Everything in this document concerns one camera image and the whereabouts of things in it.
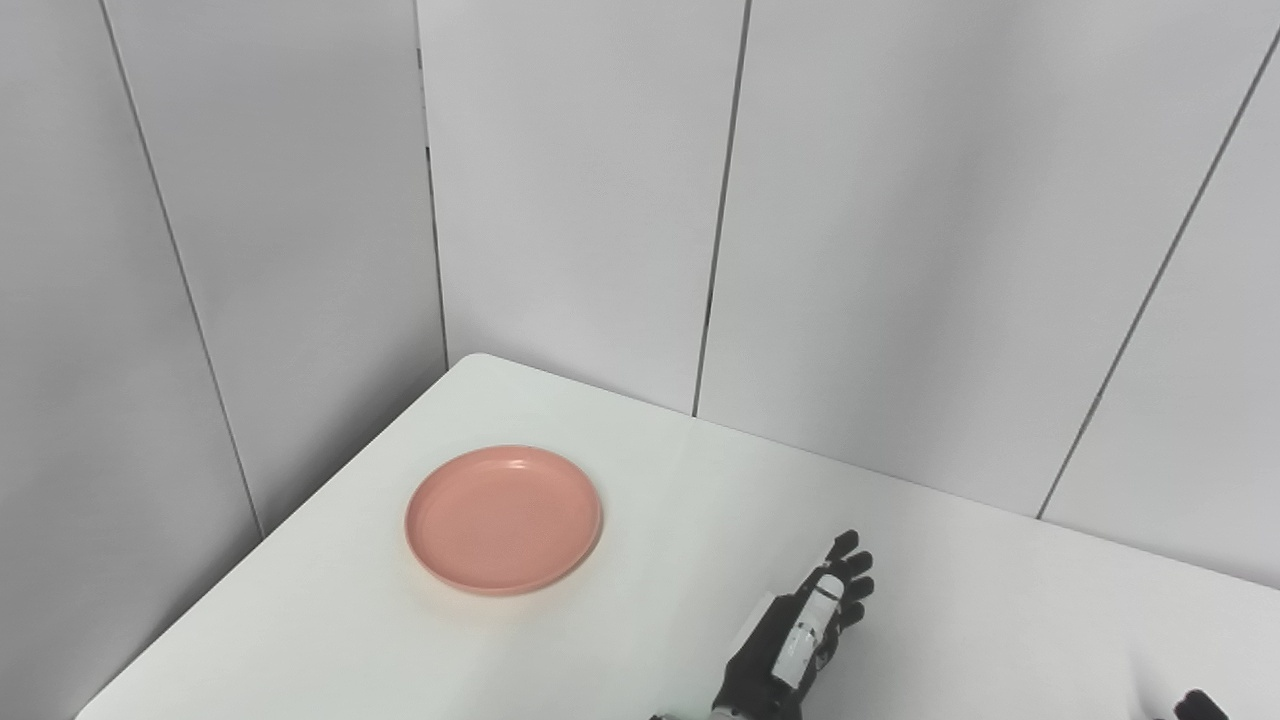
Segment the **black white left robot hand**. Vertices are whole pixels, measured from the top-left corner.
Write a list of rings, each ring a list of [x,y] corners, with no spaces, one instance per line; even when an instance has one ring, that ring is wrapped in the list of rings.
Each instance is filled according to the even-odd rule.
[[[800,719],[841,635],[865,616],[876,588],[872,566],[856,530],[837,536],[795,591],[769,600],[726,664],[709,717]]]

